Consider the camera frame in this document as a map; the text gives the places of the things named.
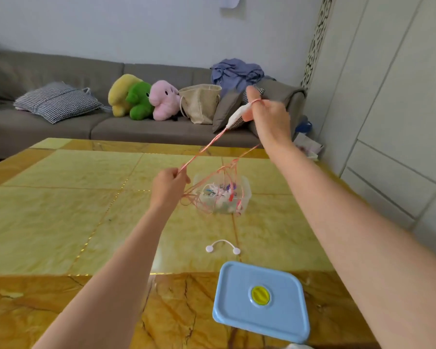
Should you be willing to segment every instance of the yellow lid button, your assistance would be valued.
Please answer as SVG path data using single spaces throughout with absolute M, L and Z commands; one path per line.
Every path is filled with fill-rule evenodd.
M 252 288 L 250 294 L 252 296 L 252 300 L 254 300 L 257 305 L 264 306 L 270 302 L 270 293 L 265 287 L 257 285 L 256 287 Z

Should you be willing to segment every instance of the white wall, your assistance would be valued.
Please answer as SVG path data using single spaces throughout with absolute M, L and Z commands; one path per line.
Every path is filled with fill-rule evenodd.
M 0 0 L 0 48 L 210 67 L 237 57 L 299 85 L 321 0 Z
M 305 112 L 323 123 L 322 160 L 436 252 L 436 0 L 365 0 L 350 15 L 339 1 L 332 19 L 360 22 L 342 67 L 337 59 L 325 74 L 318 65 L 308 95 L 308 108 L 316 108 L 312 90 L 329 102 Z M 348 25 L 331 23 L 326 36 L 351 34 Z M 321 49 L 336 51 L 334 42 Z M 329 68 L 329 57 L 323 59 Z

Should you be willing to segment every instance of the checkered pillow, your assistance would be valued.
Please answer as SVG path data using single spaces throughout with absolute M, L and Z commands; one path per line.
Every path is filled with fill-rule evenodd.
M 257 87 L 256 85 L 253 85 L 256 90 L 260 92 L 260 97 L 265 93 L 265 89 Z M 247 92 L 244 91 L 244 95 L 242 96 L 242 105 L 245 105 L 249 102 L 249 99 L 247 99 Z
M 257 89 L 260 92 L 260 96 L 265 92 L 265 89 L 259 88 L 256 85 L 253 85 L 255 89 Z M 242 102 L 241 105 L 245 105 L 249 102 L 249 99 L 247 99 L 247 93 L 244 91 L 244 95 L 242 96 Z M 238 118 L 238 120 L 231 125 L 229 128 L 230 130 L 234 130 L 235 128 L 241 127 L 243 124 L 245 124 L 245 121 L 242 118 Z
M 14 106 L 40 115 L 55 124 L 100 109 L 103 104 L 63 82 L 53 82 L 19 97 Z

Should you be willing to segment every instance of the blue clothing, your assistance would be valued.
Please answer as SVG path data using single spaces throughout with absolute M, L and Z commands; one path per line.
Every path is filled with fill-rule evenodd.
M 247 86 L 260 81 L 265 74 L 257 64 L 246 64 L 238 58 L 225 58 L 211 67 L 211 82 L 221 86 L 221 98 L 230 89 L 243 92 Z

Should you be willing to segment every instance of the yellow marble tabletop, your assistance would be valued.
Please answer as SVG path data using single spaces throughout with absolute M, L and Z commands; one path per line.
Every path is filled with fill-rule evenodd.
M 180 166 L 200 148 L 46 139 L 0 162 L 0 348 L 32 347 L 147 209 L 157 172 Z M 188 173 L 210 172 L 243 152 L 211 147 Z M 208 215 L 182 205 L 174 211 L 160 239 L 131 347 L 287 345 L 213 320 L 218 273 L 231 260 L 298 277 L 309 312 L 309 345 L 376 347 L 264 150 L 250 152 L 238 169 L 252 188 L 242 216 Z M 234 255 L 225 245 L 205 252 L 218 239 L 231 241 L 241 254 Z

